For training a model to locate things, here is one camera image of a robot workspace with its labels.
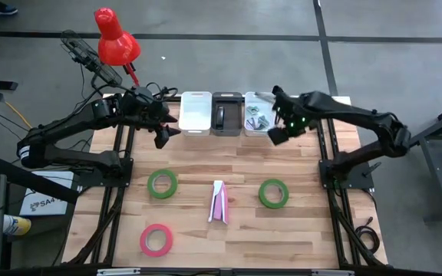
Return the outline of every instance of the white bin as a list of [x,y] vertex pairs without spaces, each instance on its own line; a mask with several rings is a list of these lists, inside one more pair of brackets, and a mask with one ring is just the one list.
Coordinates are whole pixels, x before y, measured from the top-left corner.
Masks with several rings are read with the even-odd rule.
[[[257,107],[259,108],[259,114],[252,115],[247,107]],[[274,127],[275,111],[272,111],[272,103],[264,101],[255,95],[255,92],[247,92],[245,94],[245,116],[243,120],[243,129],[245,130],[245,135],[247,136],[267,136],[267,130]],[[265,116],[269,122],[269,126],[263,130],[252,130],[250,125],[246,120],[250,117],[258,118],[260,116]]]
[[187,136],[208,136],[211,130],[213,95],[205,91],[186,91],[180,101],[178,126]]

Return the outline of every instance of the concrete floor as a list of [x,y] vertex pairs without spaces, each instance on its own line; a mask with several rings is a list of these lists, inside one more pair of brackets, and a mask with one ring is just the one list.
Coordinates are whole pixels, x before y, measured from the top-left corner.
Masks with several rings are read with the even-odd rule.
[[[312,0],[8,0],[20,14],[0,18],[0,30],[97,32],[93,11],[115,8],[126,30],[141,34],[317,35]],[[442,0],[320,0],[327,35],[442,37]],[[97,40],[87,40],[94,48]],[[182,90],[270,90],[328,93],[319,42],[140,40],[135,62],[143,82]],[[442,44],[330,43],[339,95],[355,106],[393,111],[417,133],[442,112]],[[85,71],[85,94],[91,74]],[[80,68],[53,38],[0,38],[0,79],[20,87],[6,99],[32,124],[64,117],[81,99]],[[18,118],[4,105],[0,112]],[[25,134],[18,129],[19,135]],[[359,131],[361,142],[374,134]],[[70,146],[82,133],[63,141]],[[16,137],[0,128],[0,157],[15,159]],[[373,173],[383,242],[391,265],[442,272],[442,223],[423,216],[442,210],[419,149],[381,158]],[[18,266],[49,265],[64,231],[15,246]],[[24,256],[31,255],[31,260]]]

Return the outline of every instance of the wooden table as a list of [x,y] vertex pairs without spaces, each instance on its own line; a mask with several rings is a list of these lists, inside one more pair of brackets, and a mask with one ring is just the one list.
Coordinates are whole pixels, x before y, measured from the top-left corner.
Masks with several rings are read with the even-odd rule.
[[[349,101],[347,97],[340,100]],[[170,104],[170,109],[178,117],[179,104]],[[355,126],[335,121],[335,129],[340,150],[360,146]],[[112,150],[115,134],[113,128],[95,132],[91,152]],[[277,147],[269,138],[243,133],[238,137],[178,135],[163,149],[155,148],[153,138],[154,134],[143,130],[134,138],[133,178],[124,196],[114,266],[338,267],[327,195],[318,176],[321,157],[316,130]],[[179,185],[171,198],[155,199],[147,191],[147,179],[158,169],[176,174]],[[260,185],[271,178],[281,179],[289,188],[289,201],[282,209],[267,209],[258,199]],[[228,225],[207,222],[214,180],[226,184]],[[63,261],[73,258],[96,229],[103,193],[104,189],[97,187],[79,198]],[[348,194],[354,224],[363,225],[372,216],[371,227],[381,238],[369,195],[360,190],[349,190]],[[139,247],[141,232],[153,223],[164,224],[173,233],[173,247],[161,258],[147,257]],[[348,237],[342,238],[346,257],[351,260]],[[376,256],[387,262],[383,243]]]

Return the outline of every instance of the red desk lamp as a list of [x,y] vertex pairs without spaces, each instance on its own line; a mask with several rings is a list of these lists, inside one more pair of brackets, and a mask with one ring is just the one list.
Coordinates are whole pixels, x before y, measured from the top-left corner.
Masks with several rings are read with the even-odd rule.
[[98,56],[101,61],[110,66],[123,66],[138,87],[139,80],[132,62],[141,54],[139,43],[128,32],[122,31],[117,15],[111,8],[98,9],[95,12],[95,21],[101,33],[98,42]]

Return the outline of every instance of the small box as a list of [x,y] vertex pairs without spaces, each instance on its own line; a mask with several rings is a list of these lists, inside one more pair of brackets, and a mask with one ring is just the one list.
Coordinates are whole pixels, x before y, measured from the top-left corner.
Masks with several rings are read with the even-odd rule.
[[178,126],[187,136],[208,136],[211,129],[213,95],[206,91],[186,91],[180,101]]
[[[272,103],[258,98],[255,92],[247,92],[245,94],[245,106],[244,114],[245,119],[243,120],[243,128],[245,129],[245,135],[247,136],[267,136],[267,130],[274,127],[275,111],[272,110]],[[255,107],[257,111],[249,110],[249,108]],[[255,123],[259,126],[259,118],[263,117],[268,123],[267,127],[261,130],[254,129],[254,127],[249,123]]]
[[213,118],[211,127],[216,136],[239,136],[243,128],[243,96],[238,92],[213,94]]

